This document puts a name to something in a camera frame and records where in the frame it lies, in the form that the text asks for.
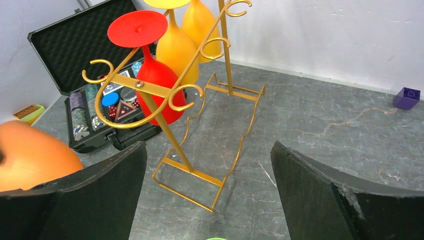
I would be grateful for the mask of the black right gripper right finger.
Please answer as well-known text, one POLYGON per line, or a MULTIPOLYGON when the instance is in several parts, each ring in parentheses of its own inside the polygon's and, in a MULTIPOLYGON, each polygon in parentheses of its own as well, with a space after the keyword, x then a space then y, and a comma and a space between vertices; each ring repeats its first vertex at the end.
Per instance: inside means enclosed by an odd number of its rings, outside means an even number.
POLYGON ((291 239, 423 239, 422 191, 350 175, 280 142, 270 158, 291 239))

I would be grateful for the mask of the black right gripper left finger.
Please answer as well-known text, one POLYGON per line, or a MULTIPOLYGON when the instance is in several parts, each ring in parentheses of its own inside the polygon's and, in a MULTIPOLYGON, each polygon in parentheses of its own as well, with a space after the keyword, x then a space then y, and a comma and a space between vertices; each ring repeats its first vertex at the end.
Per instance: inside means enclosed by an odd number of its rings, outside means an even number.
POLYGON ((147 166, 144 141, 29 190, 0 194, 3 240, 127 240, 147 166))

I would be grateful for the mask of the orange plastic wine glass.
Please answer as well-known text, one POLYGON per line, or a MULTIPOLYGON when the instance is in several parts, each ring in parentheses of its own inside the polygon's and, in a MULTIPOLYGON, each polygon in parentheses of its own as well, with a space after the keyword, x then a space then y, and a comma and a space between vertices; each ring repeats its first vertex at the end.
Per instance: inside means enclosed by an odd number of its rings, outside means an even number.
POLYGON ((0 125, 0 190, 29 190, 83 169, 61 140, 22 121, 0 125))

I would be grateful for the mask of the yellow plastic wine glass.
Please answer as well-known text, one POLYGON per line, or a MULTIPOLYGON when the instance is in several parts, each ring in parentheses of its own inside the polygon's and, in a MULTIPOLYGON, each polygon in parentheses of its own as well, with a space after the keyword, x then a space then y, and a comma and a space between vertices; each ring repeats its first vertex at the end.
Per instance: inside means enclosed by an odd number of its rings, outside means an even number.
POLYGON ((145 3, 168 12, 168 28, 157 43, 156 60, 167 65, 180 77, 191 62, 197 48, 192 39, 176 23, 174 9, 181 8, 190 1, 146 0, 145 3))
MULTIPOLYGON (((194 42, 195 48, 198 49, 206 35, 210 32, 215 16, 200 0, 192 0, 184 13, 182 19, 182 29, 194 42)), ((210 35, 211 38, 220 37, 219 27, 216 26, 210 35)), ((222 53, 221 43, 218 41, 211 42, 204 47, 204 53, 207 56, 216 56, 222 53)), ((201 54, 198 56, 200 64, 207 63, 212 60, 204 58, 201 54)))

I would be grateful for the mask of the red plastic wine glass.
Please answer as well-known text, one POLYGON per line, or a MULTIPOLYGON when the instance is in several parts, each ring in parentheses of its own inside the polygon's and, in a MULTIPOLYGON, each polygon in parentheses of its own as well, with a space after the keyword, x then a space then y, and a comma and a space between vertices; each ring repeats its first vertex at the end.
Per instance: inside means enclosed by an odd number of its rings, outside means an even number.
POLYGON ((136 10, 115 19, 108 27, 107 36, 123 48, 141 47, 144 63, 136 79, 165 88, 172 88, 178 76, 164 63, 154 59, 149 45, 159 40, 168 29, 168 20, 153 10, 136 10))

